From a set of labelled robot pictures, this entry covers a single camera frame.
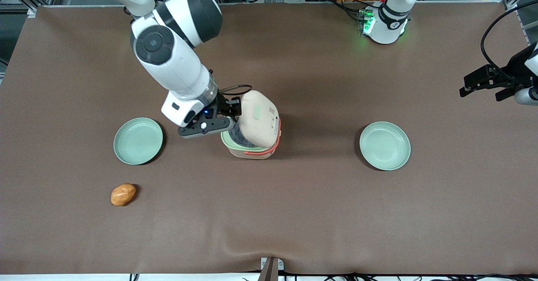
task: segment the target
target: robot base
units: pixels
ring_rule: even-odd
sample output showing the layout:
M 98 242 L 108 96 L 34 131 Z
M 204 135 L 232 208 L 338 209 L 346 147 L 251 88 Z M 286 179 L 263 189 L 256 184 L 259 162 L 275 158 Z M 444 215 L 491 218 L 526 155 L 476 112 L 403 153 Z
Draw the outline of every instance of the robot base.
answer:
M 381 45 L 390 45 L 398 40 L 405 30 L 407 20 L 400 25 L 398 22 L 394 22 L 396 29 L 389 29 L 387 25 L 380 20 L 378 8 L 368 7 L 367 12 L 371 12 L 371 15 L 365 16 L 366 22 L 361 24 L 362 33 L 364 36 L 370 37 L 373 41 Z

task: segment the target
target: plate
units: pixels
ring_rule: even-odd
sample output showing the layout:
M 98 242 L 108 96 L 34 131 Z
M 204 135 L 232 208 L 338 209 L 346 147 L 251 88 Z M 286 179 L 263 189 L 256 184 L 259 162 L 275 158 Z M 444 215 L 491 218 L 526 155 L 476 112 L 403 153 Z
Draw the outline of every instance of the plate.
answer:
M 135 118 L 123 124 L 114 137 L 114 153 L 126 164 L 150 161 L 163 146 L 163 129 L 149 118 Z
M 390 122 L 374 122 L 361 133 L 361 153 L 380 170 L 397 170 L 411 155 L 411 143 L 404 130 Z

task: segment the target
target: brown table surface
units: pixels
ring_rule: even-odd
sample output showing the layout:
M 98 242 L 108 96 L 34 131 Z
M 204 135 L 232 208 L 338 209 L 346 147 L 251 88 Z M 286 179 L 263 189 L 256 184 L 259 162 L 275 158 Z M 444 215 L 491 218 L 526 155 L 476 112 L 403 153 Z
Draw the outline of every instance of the brown table surface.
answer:
M 269 160 L 177 135 L 121 8 L 26 21 L 0 88 L 0 273 L 233 272 L 270 255 L 290 273 L 536 273 L 538 109 L 458 93 L 486 63 L 479 41 L 500 3 L 417 5 L 385 46 L 334 5 L 222 11 L 220 36 L 196 51 L 221 87 L 252 84 L 277 105 Z M 486 41 L 502 66 L 524 47 L 515 15 Z M 140 116 L 168 141 L 129 166 L 113 138 Z M 394 172 L 358 149 L 379 120 L 411 140 Z M 114 207 L 125 182 L 140 194 Z

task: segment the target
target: small bracket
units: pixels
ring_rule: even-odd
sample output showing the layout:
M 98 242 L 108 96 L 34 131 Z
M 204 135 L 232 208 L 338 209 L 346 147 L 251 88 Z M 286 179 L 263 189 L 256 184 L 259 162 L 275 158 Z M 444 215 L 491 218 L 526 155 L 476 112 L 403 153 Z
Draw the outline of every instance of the small bracket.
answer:
M 28 18 L 35 18 L 35 11 L 29 9 L 26 13 L 28 15 Z
M 264 266 L 265 266 L 265 262 L 267 262 L 267 258 L 262 258 L 261 259 L 261 265 L 260 265 L 260 269 L 263 270 L 264 269 Z M 278 263 L 278 270 L 284 270 L 284 261 L 280 260 L 279 258 L 277 258 L 277 263 Z

